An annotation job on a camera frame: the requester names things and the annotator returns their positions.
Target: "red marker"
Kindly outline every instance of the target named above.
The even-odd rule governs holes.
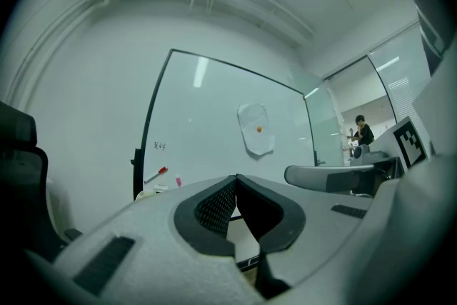
[[[147,180],[144,181],[144,184],[148,184],[150,181],[152,181],[153,179],[157,178],[158,176],[160,176],[161,174],[165,173],[166,171],[168,171],[169,169],[164,166],[163,168],[161,168],[157,174],[154,174],[152,177],[149,177]]]

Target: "paper on whiteboard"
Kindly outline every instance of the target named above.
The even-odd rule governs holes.
[[[255,155],[274,149],[274,135],[263,104],[242,104],[238,107],[238,122],[246,148]]]

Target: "ceiling light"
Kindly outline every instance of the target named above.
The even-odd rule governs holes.
[[[305,95],[305,99],[308,98],[310,95],[316,93],[319,90],[319,88],[315,88],[311,93]]]
[[[194,86],[196,88],[201,87],[201,82],[203,81],[203,77],[205,75],[206,67],[208,66],[208,59],[206,57],[199,57],[199,63],[197,64],[197,69],[195,70],[195,77],[194,77]]]
[[[400,57],[397,56],[395,59],[390,60],[389,62],[386,62],[384,65],[381,65],[380,67],[376,68],[377,71],[381,71],[382,69],[385,69],[387,66],[392,65],[394,62],[397,62],[400,60]]]

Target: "whiteboard frame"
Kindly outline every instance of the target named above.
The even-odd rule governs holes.
[[[235,67],[237,69],[241,69],[241,70],[247,71],[249,73],[261,76],[261,77],[263,77],[265,79],[268,79],[270,81],[274,81],[275,83],[280,84],[282,86],[285,86],[287,89],[295,91],[295,92],[301,94],[302,96],[304,96],[303,92],[298,91],[297,89],[294,89],[291,86],[285,85],[285,84],[281,83],[280,81],[274,80],[272,78],[268,78],[267,76],[259,74],[259,73],[255,72],[255,71],[243,68],[242,66],[234,65],[234,64],[231,64],[231,63],[229,63],[227,61],[214,59],[212,57],[208,57],[208,56],[204,56],[204,55],[200,55],[200,54],[195,54],[194,52],[183,51],[183,50],[178,50],[178,49],[170,49],[169,54],[167,55],[167,57],[165,59],[165,62],[164,62],[164,65],[162,66],[162,69],[160,71],[159,77],[158,77],[157,82],[156,82],[156,86],[154,87],[154,92],[153,92],[152,97],[151,97],[151,102],[149,103],[148,114],[146,115],[146,122],[144,124],[143,137],[141,139],[141,148],[139,149],[139,151],[137,149],[137,152],[135,154],[135,159],[133,160],[133,165],[134,165],[134,199],[136,198],[136,196],[138,196],[138,194],[141,191],[143,191],[143,186],[144,186],[144,184],[143,184],[143,180],[144,180],[144,175],[143,175],[143,173],[144,173],[144,153],[145,153],[145,150],[146,150],[146,141],[148,139],[149,124],[151,122],[152,110],[153,110],[154,104],[156,102],[157,93],[159,92],[159,88],[160,88],[162,79],[164,77],[166,67],[168,66],[170,58],[171,58],[171,55],[174,52],[180,53],[180,54],[198,56],[198,57],[205,57],[205,58],[207,58],[209,60],[217,61],[217,62],[220,62],[222,64],[229,65],[229,66]],[[308,115],[309,129],[311,131],[311,143],[313,145],[313,152],[314,152],[314,164],[316,165],[316,151],[314,150],[313,127],[311,126],[311,119],[309,118],[308,104],[306,103],[306,99],[305,98],[303,98],[303,100],[305,101],[305,105],[306,105],[306,114]]]

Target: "whiteboard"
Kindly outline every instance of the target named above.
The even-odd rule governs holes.
[[[241,104],[262,103],[275,136],[273,152],[247,152],[238,123]],[[152,108],[144,149],[144,185],[169,189],[230,174],[280,183],[289,165],[314,165],[311,128],[303,96],[245,69],[173,51]]]

